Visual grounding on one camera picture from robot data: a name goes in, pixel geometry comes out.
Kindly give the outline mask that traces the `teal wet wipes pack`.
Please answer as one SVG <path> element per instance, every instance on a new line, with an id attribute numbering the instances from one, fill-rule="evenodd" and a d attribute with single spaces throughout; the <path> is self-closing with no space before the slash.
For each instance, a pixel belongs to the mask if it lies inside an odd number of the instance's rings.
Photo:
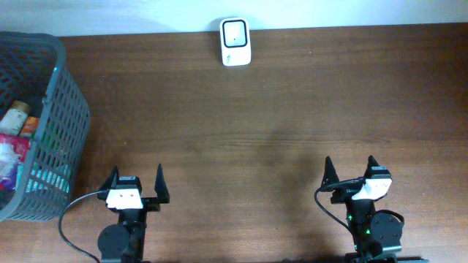
<path id="1" fill-rule="evenodd" d="M 26 184 L 26 193 L 37 190 L 48 190 L 48 184 L 58 188 L 65 193 L 69 193 L 69 182 L 71 171 L 68 165 L 56 167 L 57 172 L 62 172 L 63 177 L 53 170 L 46 169 L 42 171 L 37 163 L 34 163 L 31 174 L 33 179 L 29 179 Z"/>

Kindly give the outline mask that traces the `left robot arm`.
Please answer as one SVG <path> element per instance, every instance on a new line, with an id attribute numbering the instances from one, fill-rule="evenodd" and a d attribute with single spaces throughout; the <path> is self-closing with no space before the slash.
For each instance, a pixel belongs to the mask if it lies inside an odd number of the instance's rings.
<path id="1" fill-rule="evenodd" d="M 138 177 L 120 176 L 118 168 L 113 168 L 97 194 L 106 208 L 118 215 L 118 222 L 99 234 L 97 245 L 102 262 L 143 261 L 147 214 L 159 212 L 161 205 L 170 202 L 161 164 L 157 167 L 154 191 L 154 197 L 143 197 Z"/>

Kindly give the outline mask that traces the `red purple tissue package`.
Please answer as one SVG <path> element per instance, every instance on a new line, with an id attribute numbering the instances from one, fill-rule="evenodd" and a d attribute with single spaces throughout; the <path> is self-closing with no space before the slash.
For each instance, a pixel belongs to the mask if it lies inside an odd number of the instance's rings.
<path id="1" fill-rule="evenodd" d="M 1 134 L 1 189 L 18 187 L 29 148 L 28 138 Z"/>

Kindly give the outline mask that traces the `white bamboo print tube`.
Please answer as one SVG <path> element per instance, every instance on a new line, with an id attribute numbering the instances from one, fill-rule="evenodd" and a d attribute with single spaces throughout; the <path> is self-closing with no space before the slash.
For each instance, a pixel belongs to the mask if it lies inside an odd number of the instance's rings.
<path id="1" fill-rule="evenodd" d="M 30 112 L 31 108 L 28 104 L 15 100 L 1 119 L 1 133 L 18 136 Z"/>

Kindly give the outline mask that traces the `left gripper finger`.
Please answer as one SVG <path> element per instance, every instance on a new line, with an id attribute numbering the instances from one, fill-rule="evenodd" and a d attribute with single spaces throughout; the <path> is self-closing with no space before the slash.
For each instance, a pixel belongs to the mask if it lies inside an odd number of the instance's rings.
<path id="1" fill-rule="evenodd" d="M 118 167 L 114 166 L 109 177 L 106 181 L 102 184 L 99 188 L 100 191 L 108 191 L 112 189 L 116 185 L 116 181 L 118 180 Z"/>
<path id="2" fill-rule="evenodd" d="M 158 164 L 158 167 L 157 167 L 154 190 L 158 198 L 169 197 L 169 191 L 165 183 L 163 168 L 161 164 Z"/>

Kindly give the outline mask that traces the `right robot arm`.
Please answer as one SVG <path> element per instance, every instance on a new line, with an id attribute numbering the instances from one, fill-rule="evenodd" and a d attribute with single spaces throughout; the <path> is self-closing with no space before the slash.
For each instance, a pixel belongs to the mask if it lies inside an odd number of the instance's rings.
<path id="1" fill-rule="evenodd" d="M 387 195 L 392 182 L 388 168 L 379 165 L 373 156 L 368 157 L 364 175 L 349 180 L 340 180 L 331 158 L 325 158 L 321 186 L 314 195 L 331 192 L 331 204 L 346 206 L 346 221 L 322 209 L 352 235 L 355 251 L 344 256 L 345 262 L 398 261 L 404 217 L 375 208 L 375 202 Z"/>

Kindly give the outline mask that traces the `orange tissue pack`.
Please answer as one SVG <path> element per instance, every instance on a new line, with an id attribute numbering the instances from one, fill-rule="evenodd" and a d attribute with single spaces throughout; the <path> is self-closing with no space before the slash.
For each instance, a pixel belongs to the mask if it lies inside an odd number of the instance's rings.
<path id="1" fill-rule="evenodd" d="M 24 123 L 19 136 L 24 138 L 31 138 L 35 134 L 39 126 L 39 121 L 39 118 L 29 116 L 26 119 L 26 122 Z"/>

